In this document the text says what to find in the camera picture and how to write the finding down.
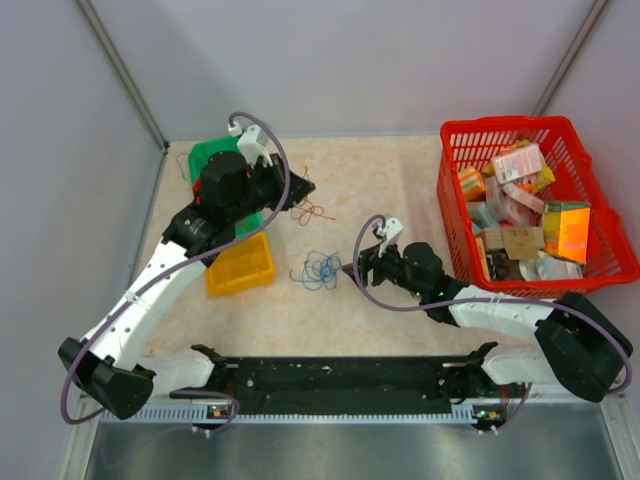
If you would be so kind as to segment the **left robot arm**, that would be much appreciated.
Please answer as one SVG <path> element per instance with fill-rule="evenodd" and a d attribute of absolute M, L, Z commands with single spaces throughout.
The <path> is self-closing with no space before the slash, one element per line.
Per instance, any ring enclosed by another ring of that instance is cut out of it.
<path fill-rule="evenodd" d="M 193 184 L 192 200 L 173 216 L 138 278 L 93 329 L 60 345 L 67 371 L 60 398 L 64 421 L 75 421 L 67 407 L 72 386 L 119 419 L 182 389 L 220 394 L 227 374 L 207 348 L 153 357 L 143 355 L 144 347 L 183 291 L 223 251 L 241 243 L 238 223 L 264 209 L 288 211 L 315 188 L 281 155 L 261 154 L 256 163 L 237 151 L 212 155 Z"/>

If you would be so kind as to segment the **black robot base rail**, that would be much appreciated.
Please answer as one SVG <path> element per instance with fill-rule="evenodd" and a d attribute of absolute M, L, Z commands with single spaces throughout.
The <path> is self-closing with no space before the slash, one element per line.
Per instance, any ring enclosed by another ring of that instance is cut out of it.
<path fill-rule="evenodd" d="M 214 357 L 202 387 L 175 399 L 223 393 L 245 415 L 383 415 L 448 413 L 466 400 L 513 401 L 525 387 L 489 379 L 480 362 L 487 344 L 462 356 Z"/>

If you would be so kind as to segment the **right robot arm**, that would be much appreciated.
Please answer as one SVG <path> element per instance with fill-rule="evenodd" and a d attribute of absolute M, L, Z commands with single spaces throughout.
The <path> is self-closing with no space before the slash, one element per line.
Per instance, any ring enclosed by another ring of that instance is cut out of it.
<path fill-rule="evenodd" d="M 343 272 L 361 288 L 385 281 L 409 292 L 438 323 L 479 328 L 522 340 L 493 345 L 467 370 L 469 388 L 487 396 L 502 385 L 560 385 L 574 396 L 600 402 L 630 382 L 633 347 L 585 296 L 568 292 L 534 300 L 483 290 L 445 273 L 429 244 L 404 250 L 374 245 Z"/>

